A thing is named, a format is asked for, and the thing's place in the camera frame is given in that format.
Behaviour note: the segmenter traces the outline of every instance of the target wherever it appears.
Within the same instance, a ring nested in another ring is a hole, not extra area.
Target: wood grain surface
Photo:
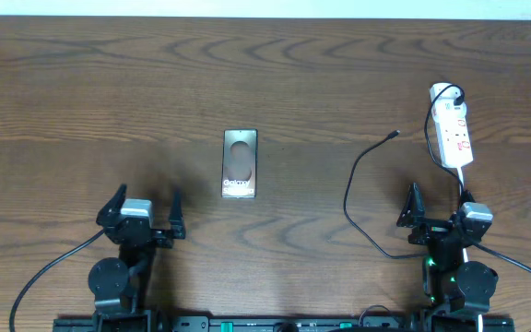
[[[495,213],[484,244],[531,266],[531,22],[0,17],[0,331],[46,263],[99,230],[120,183],[159,213],[183,189],[188,239],[159,254],[148,305],[214,315],[356,315],[427,305],[396,218],[419,183],[447,217],[455,182],[431,164],[428,88],[466,90],[466,186]],[[222,135],[259,130],[257,198],[220,198]],[[93,311],[101,238],[45,274],[18,331]],[[477,250],[500,281],[491,313],[531,327],[531,275]]]

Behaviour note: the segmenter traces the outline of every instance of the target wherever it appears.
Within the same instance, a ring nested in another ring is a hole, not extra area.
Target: rectangular box
[[[257,130],[225,130],[222,196],[254,198],[257,179]]]

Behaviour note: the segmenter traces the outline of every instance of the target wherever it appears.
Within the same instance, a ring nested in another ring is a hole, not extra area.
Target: power outlet
[[[438,83],[430,89],[433,101],[440,91],[449,83]],[[431,115],[438,135],[442,166],[459,168],[472,162],[472,148],[466,126],[466,104],[454,105],[454,100],[460,96],[460,89],[449,88],[435,101]]]

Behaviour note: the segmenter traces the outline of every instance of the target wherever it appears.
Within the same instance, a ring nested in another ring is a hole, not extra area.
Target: white background
[[[0,0],[0,15],[531,19],[531,0]]]

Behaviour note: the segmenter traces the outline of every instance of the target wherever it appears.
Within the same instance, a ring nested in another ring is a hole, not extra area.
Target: power strip
[[[436,83],[430,89],[431,101],[450,83]],[[459,169],[469,164],[472,158],[470,136],[466,126],[466,103],[454,105],[462,91],[450,87],[442,93],[431,109],[440,146],[442,166]]]

